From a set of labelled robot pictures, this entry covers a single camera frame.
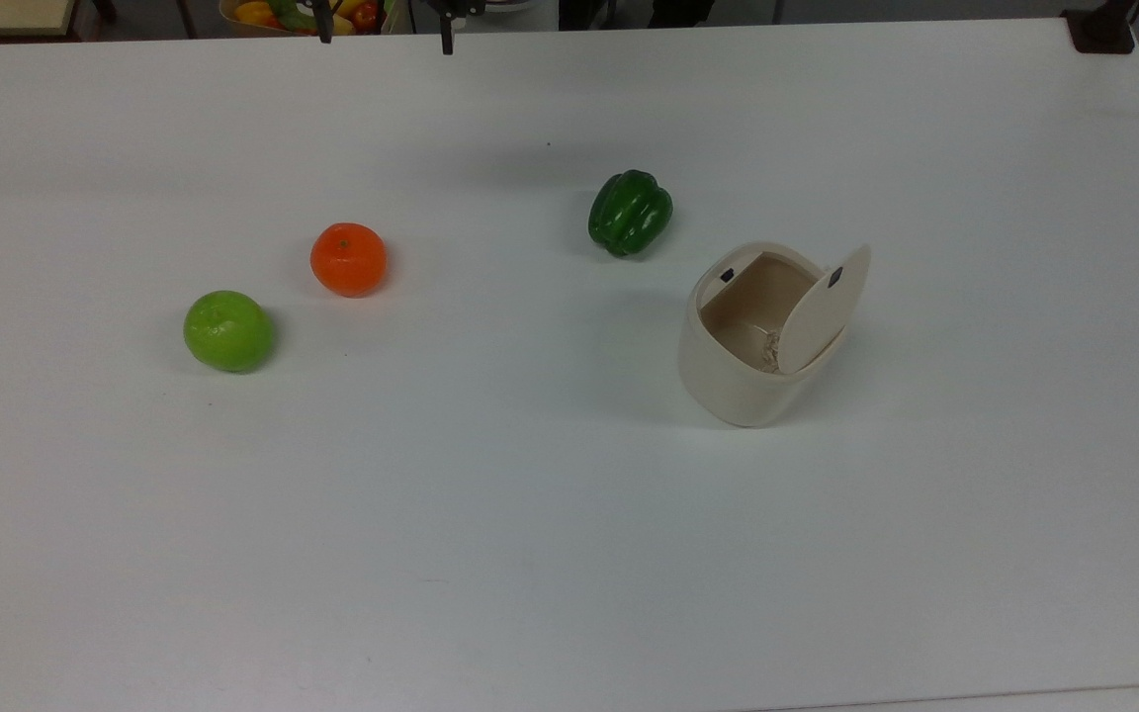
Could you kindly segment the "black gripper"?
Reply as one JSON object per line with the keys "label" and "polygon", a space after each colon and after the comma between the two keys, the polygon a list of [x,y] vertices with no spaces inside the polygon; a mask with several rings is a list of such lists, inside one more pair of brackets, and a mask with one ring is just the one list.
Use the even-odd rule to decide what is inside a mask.
{"label": "black gripper", "polygon": [[[440,17],[440,46],[444,55],[454,54],[453,21],[486,13],[482,0],[429,0],[429,8]],[[330,44],[334,36],[333,5],[326,0],[313,1],[316,34],[322,44]]]}

